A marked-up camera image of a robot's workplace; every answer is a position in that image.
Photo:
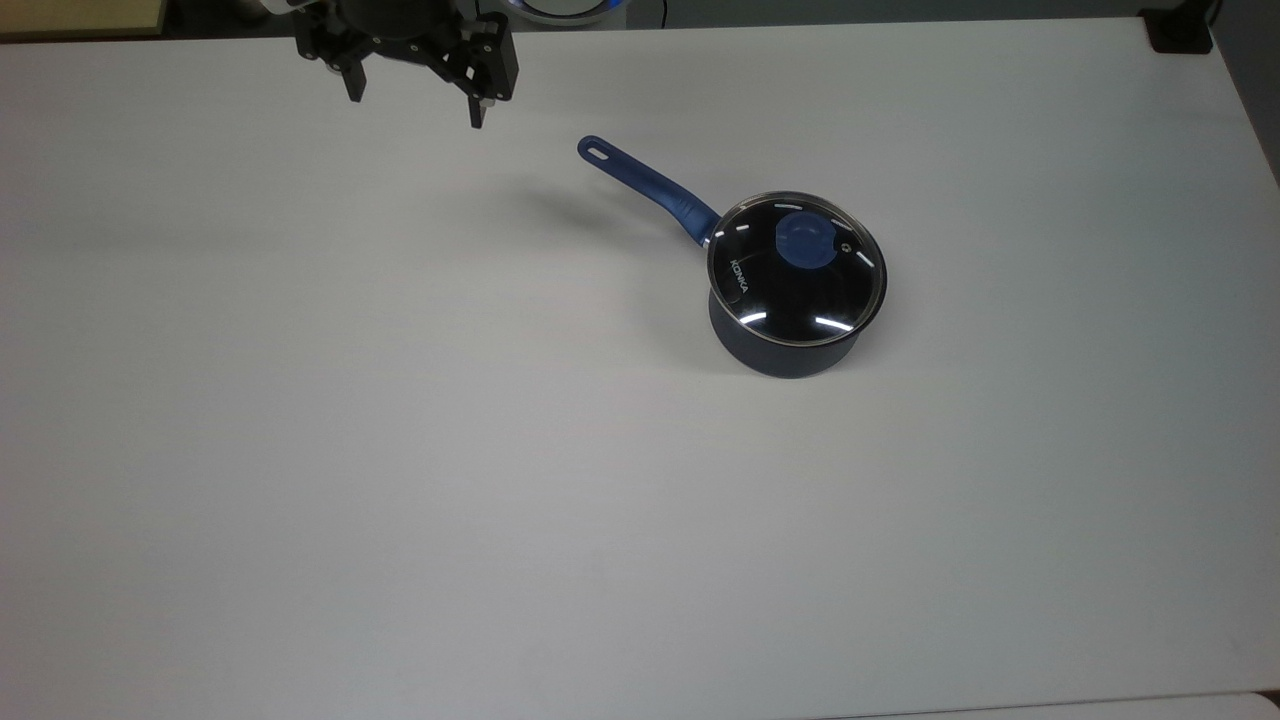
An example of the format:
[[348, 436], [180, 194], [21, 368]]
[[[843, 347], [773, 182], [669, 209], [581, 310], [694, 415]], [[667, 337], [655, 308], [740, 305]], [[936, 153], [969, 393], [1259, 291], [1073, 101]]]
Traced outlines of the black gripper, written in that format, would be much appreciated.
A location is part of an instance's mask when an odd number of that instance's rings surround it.
[[293, 10], [293, 36], [298, 55], [339, 76], [352, 102], [364, 99], [367, 55], [444, 63], [475, 129], [488, 109], [512, 99], [518, 78], [508, 17], [467, 19], [454, 1], [324, 1], [323, 10]]

